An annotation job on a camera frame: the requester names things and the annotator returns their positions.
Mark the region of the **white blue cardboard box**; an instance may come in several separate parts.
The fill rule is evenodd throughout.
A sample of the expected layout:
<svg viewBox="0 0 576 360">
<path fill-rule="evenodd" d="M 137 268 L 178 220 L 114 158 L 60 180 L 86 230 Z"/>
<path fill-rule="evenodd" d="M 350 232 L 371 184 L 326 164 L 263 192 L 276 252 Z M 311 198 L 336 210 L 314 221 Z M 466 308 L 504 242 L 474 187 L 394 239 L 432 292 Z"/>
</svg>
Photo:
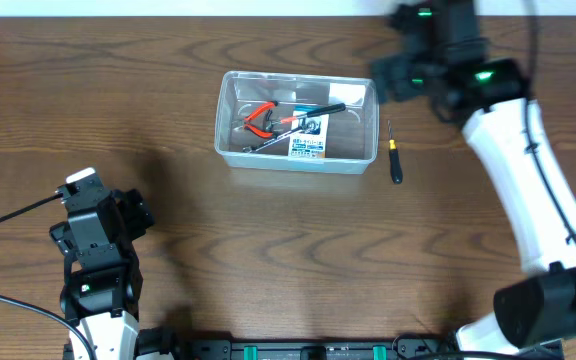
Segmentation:
<svg viewBox="0 0 576 360">
<path fill-rule="evenodd" d="M 308 117 L 294 121 L 291 129 L 301 127 L 289 137 L 288 156 L 321 159 L 325 157 L 329 115 Z"/>
</svg>

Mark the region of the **clear plastic container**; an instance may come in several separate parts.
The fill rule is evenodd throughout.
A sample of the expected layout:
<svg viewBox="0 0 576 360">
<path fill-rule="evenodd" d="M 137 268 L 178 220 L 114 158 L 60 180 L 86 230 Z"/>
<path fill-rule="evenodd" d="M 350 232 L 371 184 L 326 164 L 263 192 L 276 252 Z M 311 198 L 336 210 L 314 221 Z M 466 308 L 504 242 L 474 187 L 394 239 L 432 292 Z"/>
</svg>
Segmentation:
<svg viewBox="0 0 576 360">
<path fill-rule="evenodd" d="M 271 100 L 279 103 L 271 120 L 346 104 L 345 111 L 329 115 L 324 158 L 289 157 L 289 138 L 256 153 L 243 152 L 244 147 L 266 140 L 233 134 L 233 127 Z M 273 130 L 281 134 L 292 123 Z M 231 167 L 361 174 L 377 156 L 378 137 L 379 104 L 375 83 L 369 79 L 247 71 L 230 71 L 223 77 L 214 147 Z"/>
</svg>

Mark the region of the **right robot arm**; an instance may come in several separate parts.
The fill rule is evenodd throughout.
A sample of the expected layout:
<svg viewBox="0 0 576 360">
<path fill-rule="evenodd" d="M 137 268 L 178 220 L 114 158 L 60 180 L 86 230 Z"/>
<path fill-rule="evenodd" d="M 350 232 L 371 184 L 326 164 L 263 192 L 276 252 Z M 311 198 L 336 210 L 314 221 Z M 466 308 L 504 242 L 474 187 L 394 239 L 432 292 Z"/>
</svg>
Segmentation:
<svg viewBox="0 0 576 360">
<path fill-rule="evenodd" d="M 426 351 L 429 359 L 555 359 L 576 337 L 576 198 L 533 92 L 539 26 L 530 15 L 528 65 L 491 59 L 471 1 L 401 4 L 389 18 L 399 54 L 370 66 L 381 101 L 424 96 L 478 156 L 510 222 L 525 279 L 493 309 Z"/>
</svg>

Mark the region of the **orange handled pliers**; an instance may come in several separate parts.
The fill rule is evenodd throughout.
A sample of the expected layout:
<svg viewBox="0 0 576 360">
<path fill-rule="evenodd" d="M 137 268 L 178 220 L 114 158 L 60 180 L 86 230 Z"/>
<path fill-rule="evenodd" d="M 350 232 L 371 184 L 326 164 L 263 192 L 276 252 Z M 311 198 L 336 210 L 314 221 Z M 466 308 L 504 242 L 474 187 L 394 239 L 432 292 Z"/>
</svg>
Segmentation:
<svg viewBox="0 0 576 360">
<path fill-rule="evenodd" d="M 279 103 L 275 100 L 259 105 L 233 127 L 232 133 L 236 135 L 254 135 L 264 140 L 276 138 L 278 134 L 273 130 L 274 125 L 271 121 L 271 115 L 278 105 Z"/>
</svg>

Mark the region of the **silver ring wrench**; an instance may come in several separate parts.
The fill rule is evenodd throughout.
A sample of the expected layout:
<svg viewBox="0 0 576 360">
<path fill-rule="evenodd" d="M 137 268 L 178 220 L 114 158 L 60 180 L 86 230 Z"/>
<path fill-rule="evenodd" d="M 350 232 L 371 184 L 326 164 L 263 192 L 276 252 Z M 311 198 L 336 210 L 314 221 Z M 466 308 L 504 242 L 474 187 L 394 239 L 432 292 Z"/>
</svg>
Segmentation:
<svg viewBox="0 0 576 360">
<path fill-rule="evenodd" d="M 246 146 L 243 148 L 244 153 L 256 153 L 265 148 L 273 146 L 281 141 L 290 138 L 292 135 L 296 134 L 317 134 L 321 126 L 316 121 L 305 121 L 303 120 L 297 127 L 290 129 L 281 134 L 273 134 L 270 138 L 258 145 Z"/>
</svg>

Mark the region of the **small black orange hammer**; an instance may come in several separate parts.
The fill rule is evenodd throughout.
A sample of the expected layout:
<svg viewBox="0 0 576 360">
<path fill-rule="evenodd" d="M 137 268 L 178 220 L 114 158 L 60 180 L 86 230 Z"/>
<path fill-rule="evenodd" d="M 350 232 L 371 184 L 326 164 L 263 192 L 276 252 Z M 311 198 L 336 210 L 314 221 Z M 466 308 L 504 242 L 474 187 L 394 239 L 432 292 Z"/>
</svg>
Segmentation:
<svg viewBox="0 0 576 360">
<path fill-rule="evenodd" d="M 339 103 L 339 104 L 330 105 L 327 107 L 317 108 L 317 109 L 308 111 L 308 112 L 303 113 L 303 114 L 294 115 L 291 117 L 285 117 L 285 118 L 281 118 L 281 119 L 277 119 L 277 120 L 270 120 L 264 126 L 264 129 L 265 130 L 272 130 L 275 126 L 289 124 L 289 123 L 292 123 L 294 121 L 300 122 L 300 121 L 305 120 L 307 118 L 319 117 L 319 116 L 323 116 L 323 115 L 330 115 L 330 114 L 339 113 L 339 112 L 342 112 L 345 110 L 346 110 L 346 104 L 345 103 Z"/>
</svg>

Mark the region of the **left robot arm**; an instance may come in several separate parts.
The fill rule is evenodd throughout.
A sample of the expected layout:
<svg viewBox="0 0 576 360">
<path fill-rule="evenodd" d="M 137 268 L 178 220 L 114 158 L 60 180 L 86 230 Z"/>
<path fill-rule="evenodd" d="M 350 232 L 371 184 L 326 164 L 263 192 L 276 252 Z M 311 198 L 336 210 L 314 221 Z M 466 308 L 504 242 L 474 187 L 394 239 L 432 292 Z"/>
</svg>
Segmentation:
<svg viewBox="0 0 576 360">
<path fill-rule="evenodd" d="M 64 256 L 60 306 L 75 359 L 133 359 L 143 277 L 133 241 L 154 224 L 140 192 L 111 189 L 93 168 L 58 188 L 67 220 L 52 226 Z"/>
</svg>

